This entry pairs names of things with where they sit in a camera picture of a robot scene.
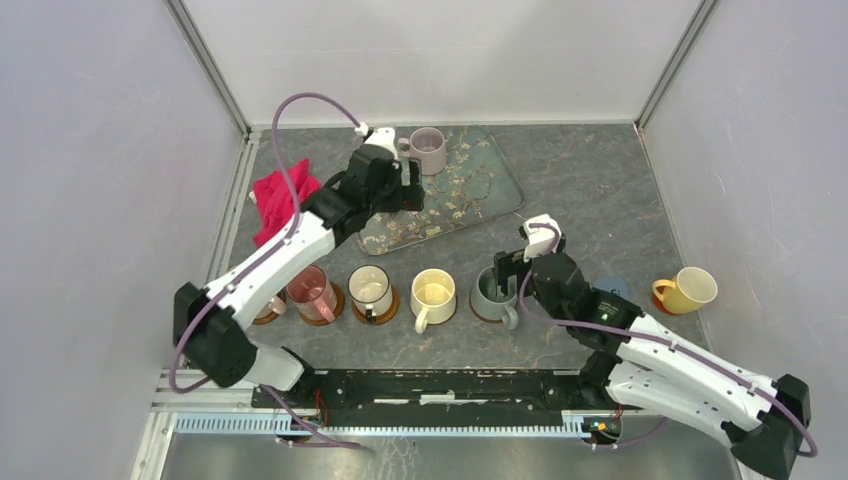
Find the blue round coaster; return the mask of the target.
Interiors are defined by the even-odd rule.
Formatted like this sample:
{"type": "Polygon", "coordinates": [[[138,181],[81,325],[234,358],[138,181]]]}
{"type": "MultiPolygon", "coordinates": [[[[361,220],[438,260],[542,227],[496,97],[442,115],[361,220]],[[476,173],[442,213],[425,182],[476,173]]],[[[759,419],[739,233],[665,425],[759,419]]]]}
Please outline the blue round coaster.
{"type": "Polygon", "coordinates": [[[625,300],[629,300],[631,298],[628,283],[619,276],[606,276],[599,278],[595,281],[593,287],[617,295],[625,300]]]}

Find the lilac mug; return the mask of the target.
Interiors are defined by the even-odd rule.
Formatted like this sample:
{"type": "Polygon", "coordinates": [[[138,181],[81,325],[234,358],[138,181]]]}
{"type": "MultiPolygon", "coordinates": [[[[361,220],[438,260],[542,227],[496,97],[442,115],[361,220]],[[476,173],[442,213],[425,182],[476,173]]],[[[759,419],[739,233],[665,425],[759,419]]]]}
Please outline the lilac mug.
{"type": "Polygon", "coordinates": [[[400,138],[397,141],[397,149],[401,156],[419,162],[422,175],[434,176],[446,168],[446,138],[434,127],[422,127],[415,130],[409,138],[400,138]]]}

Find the green mug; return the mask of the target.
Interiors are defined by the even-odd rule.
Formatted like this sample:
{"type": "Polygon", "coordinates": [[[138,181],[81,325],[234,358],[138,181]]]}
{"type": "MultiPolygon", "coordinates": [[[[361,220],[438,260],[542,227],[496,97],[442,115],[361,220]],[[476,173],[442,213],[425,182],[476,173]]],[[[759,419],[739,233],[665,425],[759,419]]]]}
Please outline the green mug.
{"type": "Polygon", "coordinates": [[[518,326],[516,280],[514,277],[508,277],[506,292],[503,292],[497,283],[493,267],[486,267],[479,272],[469,295],[469,304],[484,317],[501,318],[501,324],[508,330],[514,330],[518,326]]]}

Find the red round coaster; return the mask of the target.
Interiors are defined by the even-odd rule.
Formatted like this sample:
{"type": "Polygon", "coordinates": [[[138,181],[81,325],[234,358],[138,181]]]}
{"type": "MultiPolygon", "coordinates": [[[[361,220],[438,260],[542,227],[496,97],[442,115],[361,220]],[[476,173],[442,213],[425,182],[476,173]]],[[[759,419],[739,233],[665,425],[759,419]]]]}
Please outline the red round coaster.
{"type": "Polygon", "coordinates": [[[663,305],[663,303],[655,295],[651,296],[651,300],[656,309],[659,310],[661,313],[665,315],[672,315],[672,312],[668,311],[663,305]]]}

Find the white black-rimmed mug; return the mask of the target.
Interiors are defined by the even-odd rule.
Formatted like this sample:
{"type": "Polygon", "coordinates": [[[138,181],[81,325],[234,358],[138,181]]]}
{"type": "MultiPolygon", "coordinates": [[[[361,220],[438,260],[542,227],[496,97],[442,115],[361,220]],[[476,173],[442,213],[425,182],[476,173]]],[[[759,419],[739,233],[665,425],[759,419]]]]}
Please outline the white black-rimmed mug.
{"type": "Polygon", "coordinates": [[[375,302],[392,287],[388,274],[379,266],[364,265],[349,277],[348,292],[353,302],[375,302]]]}

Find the pink mug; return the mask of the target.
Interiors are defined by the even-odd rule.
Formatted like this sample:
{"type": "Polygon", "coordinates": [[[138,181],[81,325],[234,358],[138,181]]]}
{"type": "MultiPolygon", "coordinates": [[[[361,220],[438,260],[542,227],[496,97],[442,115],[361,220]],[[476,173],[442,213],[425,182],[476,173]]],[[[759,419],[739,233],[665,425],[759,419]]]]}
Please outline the pink mug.
{"type": "Polygon", "coordinates": [[[311,319],[333,319],[336,296],[325,272],[310,265],[298,273],[285,287],[287,297],[298,313],[311,319]]]}

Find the cream mug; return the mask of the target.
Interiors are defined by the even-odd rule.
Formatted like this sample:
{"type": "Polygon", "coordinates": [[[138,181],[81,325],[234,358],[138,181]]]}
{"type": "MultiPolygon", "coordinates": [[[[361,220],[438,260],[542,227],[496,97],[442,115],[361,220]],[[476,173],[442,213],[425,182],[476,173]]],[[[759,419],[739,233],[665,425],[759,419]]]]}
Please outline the cream mug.
{"type": "Polygon", "coordinates": [[[426,269],[416,275],[411,286],[411,310],[414,329],[423,334],[428,326],[448,322],[457,310],[457,292],[453,277],[441,269],[426,269]]]}

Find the wooden coaster one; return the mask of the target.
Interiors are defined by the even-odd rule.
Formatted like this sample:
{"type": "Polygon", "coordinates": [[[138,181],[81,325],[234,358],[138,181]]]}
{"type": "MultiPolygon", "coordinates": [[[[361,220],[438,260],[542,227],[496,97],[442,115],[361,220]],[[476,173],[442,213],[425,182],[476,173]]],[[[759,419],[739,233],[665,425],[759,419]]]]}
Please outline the wooden coaster one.
{"type": "Polygon", "coordinates": [[[354,299],[351,310],[361,323],[379,326],[392,320],[399,308],[399,294],[397,288],[392,286],[375,302],[359,302],[354,299]]]}

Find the yellow mug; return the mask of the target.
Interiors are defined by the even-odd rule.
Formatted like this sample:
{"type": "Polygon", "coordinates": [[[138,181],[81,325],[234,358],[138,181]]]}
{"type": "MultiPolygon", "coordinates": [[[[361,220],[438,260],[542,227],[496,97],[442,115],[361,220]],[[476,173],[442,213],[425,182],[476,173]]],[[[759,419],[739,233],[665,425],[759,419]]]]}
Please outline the yellow mug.
{"type": "Polygon", "coordinates": [[[718,284],[706,270],[690,266],[671,279],[655,280],[652,293],[665,311],[680,315],[712,302],[718,295],[718,284]]]}

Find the beige pink-handled mug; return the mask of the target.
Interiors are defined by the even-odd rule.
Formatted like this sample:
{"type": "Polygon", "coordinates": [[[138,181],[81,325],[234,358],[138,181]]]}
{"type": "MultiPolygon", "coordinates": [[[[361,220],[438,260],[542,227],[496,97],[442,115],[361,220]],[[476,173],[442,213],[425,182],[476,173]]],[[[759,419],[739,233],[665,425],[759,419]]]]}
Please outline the beige pink-handled mug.
{"type": "Polygon", "coordinates": [[[260,309],[254,318],[254,322],[267,323],[268,317],[270,317],[271,321],[273,321],[278,316],[284,314],[286,310],[287,304],[285,292],[280,291],[260,309]]]}

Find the wooden coaster four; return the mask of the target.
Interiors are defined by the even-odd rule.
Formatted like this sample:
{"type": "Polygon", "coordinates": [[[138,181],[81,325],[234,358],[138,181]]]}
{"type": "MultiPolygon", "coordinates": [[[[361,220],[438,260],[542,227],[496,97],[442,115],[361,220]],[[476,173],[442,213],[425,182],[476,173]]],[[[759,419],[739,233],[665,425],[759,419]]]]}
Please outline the wooden coaster four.
{"type": "Polygon", "coordinates": [[[273,309],[263,308],[254,318],[253,324],[254,325],[265,325],[265,324],[268,324],[268,323],[274,321],[279,316],[280,316],[280,314],[278,312],[274,311],[273,309]]]}

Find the wooden coaster five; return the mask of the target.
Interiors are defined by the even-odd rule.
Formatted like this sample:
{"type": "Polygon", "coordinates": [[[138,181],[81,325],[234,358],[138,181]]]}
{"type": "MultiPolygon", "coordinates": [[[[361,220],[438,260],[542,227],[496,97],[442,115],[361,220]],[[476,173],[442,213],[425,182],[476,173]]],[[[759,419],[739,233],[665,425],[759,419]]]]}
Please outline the wooden coaster five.
{"type": "Polygon", "coordinates": [[[480,321],[483,321],[483,322],[486,322],[486,323],[491,323],[491,324],[501,324],[501,323],[503,323],[503,320],[502,320],[501,318],[494,318],[494,319],[491,319],[491,318],[487,318],[487,317],[484,317],[484,316],[480,315],[480,314],[477,312],[477,310],[474,308],[474,306],[473,306],[473,305],[471,305],[471,312],[472,312],[472,314],[473,314],[473,315],[474,315],[477,319],[479,319],[480,321]]]}

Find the wooden coaster three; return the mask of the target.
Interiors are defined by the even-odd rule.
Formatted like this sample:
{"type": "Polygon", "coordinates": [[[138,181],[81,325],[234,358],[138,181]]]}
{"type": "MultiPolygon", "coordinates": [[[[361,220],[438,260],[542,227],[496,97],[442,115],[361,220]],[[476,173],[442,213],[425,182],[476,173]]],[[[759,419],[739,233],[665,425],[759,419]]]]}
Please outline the wooden coaster three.
{"type": "Polygon", "coordinates": [[[333,292],[336,296],[336,307],[333,310],[333,319],[332,320],[311,319],[311,318],[305,316],[303,313],[298,313],[298,315],[300,316],[300,318],[303,322],[305,322],[308,325],[312,325],[312,326],[325,326],[325,325],[332,323],[336,319],[338,319],[339,316],[343,313],[344,308],[345,308],[345,303],[346,303],[345,293],[343,292],[341,287],[339,285],[337,285],[335,282],[330,282],[330,285],[331,285],[332,290],[333,290],[333,292]]]}

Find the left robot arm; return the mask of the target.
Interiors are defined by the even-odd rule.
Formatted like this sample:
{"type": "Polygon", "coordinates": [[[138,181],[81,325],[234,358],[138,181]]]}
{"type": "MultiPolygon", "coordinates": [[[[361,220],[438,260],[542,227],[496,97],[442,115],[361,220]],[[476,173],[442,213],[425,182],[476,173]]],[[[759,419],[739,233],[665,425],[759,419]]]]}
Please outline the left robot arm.
{"type": "Polygon", "coordinates": [[[257,345],[246,334],[262,308],[299,273],[361,231],[377,213],[418,212],[425,192],[420,164],[372,144],[357,148],[346,170],[310,194],[278,234],[230,273],[197,287],[181,286],[173,302],[178,355],[221,388],[240,381],[275,388],[290,407],[314,394],[305,365],[283,348],[257,345]]]}

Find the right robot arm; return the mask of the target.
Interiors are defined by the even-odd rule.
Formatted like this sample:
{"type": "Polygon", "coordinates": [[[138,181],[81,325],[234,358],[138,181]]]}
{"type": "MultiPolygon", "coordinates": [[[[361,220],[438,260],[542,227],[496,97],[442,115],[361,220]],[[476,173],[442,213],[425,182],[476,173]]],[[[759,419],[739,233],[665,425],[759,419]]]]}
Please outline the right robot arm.
{"type": "Polygon", "coordinates": [[[746,370],[682,338],[634,303],[592,287],[562,248],[532,258],[498,252],[493,271],[500,289],[515,281],[520,302],[532,298],[542,321],[591,349],[577,382],[585,405],[659,413],[714,438],[770,479],[789,478],[798,458],[817,455],[803,380],[746,370]]]}

